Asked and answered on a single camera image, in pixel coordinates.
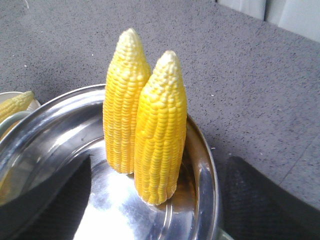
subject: gray countertop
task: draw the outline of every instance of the gray countertop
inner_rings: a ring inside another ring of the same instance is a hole
[[[130,27],[152,68],[174,50],[217,164],[242,157],[320,209],[320,43],[208,0],[3,0],[0,26],[0,92],[41,103],[105,83]]]

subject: steel bowl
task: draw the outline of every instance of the steel bowl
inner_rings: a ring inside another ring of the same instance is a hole
[[[106,161],[102,129],[105,85],[80,88],[42,105],[0,142],[0,204],[23,196],[75,156],[91,158],[91,193],[75,240],[212,240],[220,232],[217,173],[210,149],[190,116],[173,197],[159,206],[137,195],[133,175]]]

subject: yellow corn cob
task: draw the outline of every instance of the yellow corn cob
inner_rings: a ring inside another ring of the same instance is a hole
[[[171,198],[186,140],[187,96],[173,51],[157,61],[141,91],[135,132],[134,182],[148,204]]]
[[[108,68],[103,102],[107,161],[119,173],[134,171],[138,101],[150,75],[138,34],[132,28],[124,31]]]
[[[12,114],[26,110],[34,96],[32,91],[26,91],[2,102],[0,104],[0,123]]]

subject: plate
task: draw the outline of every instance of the plate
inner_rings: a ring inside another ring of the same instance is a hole
[[[68,92],[32,112],[2,140],[0,180],[10,172],[2,203],[28,193],[77,156],[87,155],[91,192],[75,240],[217,239],[221,219],[217,173],[208,144],[192,118],[187,118],[177,190],[165,203],[152,206],[138,196],[133,175],[117,173],[108,165],[104,98],[104,84]],[[22,218],[10,229],[28,222]]]

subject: corn cob tip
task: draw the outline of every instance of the corn cob tip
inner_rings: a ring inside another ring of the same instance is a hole
[[[143,53],[143,45],[138,33],[133,28],[124,31],[119,37],[115,51],[119,53],[139,53],[141,55]]]
[[[168,63],[179,63],[179,58],[176,53],[172,50],[167,50],[164,54],[159,58],[157,64],[167,65]]]

